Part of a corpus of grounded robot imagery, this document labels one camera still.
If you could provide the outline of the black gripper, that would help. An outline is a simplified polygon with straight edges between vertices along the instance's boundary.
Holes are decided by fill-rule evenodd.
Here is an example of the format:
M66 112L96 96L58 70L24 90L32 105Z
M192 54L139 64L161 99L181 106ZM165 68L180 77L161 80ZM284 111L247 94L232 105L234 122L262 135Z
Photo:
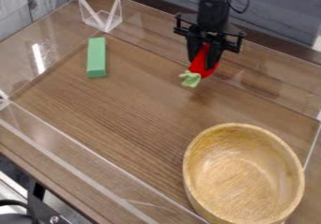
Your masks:
M219 31L214 32L200 26L195 14L176 13L173 18L175 26L172 31L175 34L185 38L189 61L192 61L198 54L202 43L210 43L206 57L206 70L210 70L214 67L220 59L223 51L240 53L242 40L246 33L230 22L223 25Z

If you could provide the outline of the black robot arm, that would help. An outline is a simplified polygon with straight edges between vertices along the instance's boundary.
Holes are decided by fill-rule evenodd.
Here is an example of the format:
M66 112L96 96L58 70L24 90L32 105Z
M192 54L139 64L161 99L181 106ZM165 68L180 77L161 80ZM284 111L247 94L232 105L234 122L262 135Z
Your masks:
M223 51L240 52L246 33L230 23L230 10L243 14L250 7L250 0L242 9L236 9L231 0L198 0L195 14L177 13L172 32L187 41L188 59L192 62L196 55L204 60L202 68L214 69L219 63Z

